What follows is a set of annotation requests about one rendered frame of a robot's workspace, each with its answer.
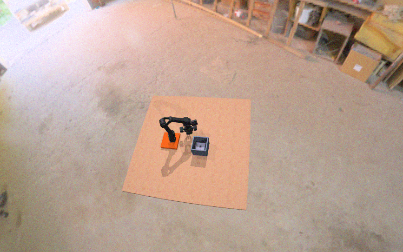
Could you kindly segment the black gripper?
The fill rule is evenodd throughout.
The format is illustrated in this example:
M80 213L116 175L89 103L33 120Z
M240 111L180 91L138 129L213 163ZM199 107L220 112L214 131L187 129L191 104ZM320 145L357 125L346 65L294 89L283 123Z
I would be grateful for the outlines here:
M180 127L179 129L180 129L180 132L181 132L181 133L186 132L185 129L191 129L192 131L193 131L193 130L196 131L196 130L197 130L197 125L195 125L195 126L190 126L190 128L186 128L186 127L183 128L183 126L182 126L182 127Z

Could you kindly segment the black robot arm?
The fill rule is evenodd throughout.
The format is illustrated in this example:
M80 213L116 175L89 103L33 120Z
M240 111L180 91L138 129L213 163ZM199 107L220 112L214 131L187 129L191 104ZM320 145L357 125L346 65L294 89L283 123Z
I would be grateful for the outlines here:
M168 119L169 121L166 123L165 119ZM170 116L170 117L161 118L159 120L160 126L168 132L168 137L169 137L170 143L174 143L176 141L174 131L170 130L170 128L168 126L171 122L182 123L183 126L185 126L186 128L190 128L191 125L195 126L198 124L196 119L191 121L191 119L188 117L176 118L176 117ZM192 134L191 129L185 129L185 131L186 131L186 135Z

